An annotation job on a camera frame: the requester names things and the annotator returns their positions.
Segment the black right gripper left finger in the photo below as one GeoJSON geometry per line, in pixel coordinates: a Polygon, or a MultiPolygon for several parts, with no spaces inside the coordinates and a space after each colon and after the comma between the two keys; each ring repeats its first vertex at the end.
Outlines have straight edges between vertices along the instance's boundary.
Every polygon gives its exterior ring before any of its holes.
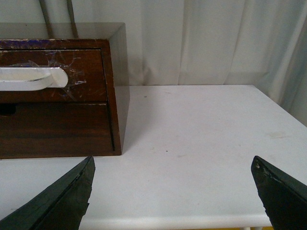
{"type": "Polygon", "coordinates": [[[95,163],[85,158],[0,221],[2,230],[77,230],[92,192],[95,163]]]}

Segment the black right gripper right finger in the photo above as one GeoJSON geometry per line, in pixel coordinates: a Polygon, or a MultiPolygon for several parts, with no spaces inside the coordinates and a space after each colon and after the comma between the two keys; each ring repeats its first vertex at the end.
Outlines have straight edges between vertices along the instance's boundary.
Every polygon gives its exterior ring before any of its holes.
{"type": "Polygon", "coordinates": [[[275,230],[307,228],[307,186],[259,156],[251,173],[265,212],[275,230]]]}

